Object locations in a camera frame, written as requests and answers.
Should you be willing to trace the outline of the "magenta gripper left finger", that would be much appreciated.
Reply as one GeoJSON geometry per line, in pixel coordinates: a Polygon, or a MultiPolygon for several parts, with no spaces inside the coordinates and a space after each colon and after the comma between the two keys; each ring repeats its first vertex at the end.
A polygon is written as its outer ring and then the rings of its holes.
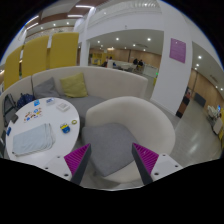
{"type": "Polygon", "coordinates": [[[64,160],[72,174],[72,183],[75,183],[76,185],[81,183],[90,155],[91,145],[86,144],[64,157],[64,160]]]}

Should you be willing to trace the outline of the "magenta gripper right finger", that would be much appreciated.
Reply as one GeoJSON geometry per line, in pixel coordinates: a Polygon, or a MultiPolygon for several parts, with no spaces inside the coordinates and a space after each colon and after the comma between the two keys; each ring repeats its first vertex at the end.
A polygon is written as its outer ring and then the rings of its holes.
{"type": "Polygon", "coordinates": [[[132,155],[140,173],[144,185],[153,182],[151,172],[158,160],[159,155],[152,150],[137,143],[132,144],[132,155]]]}

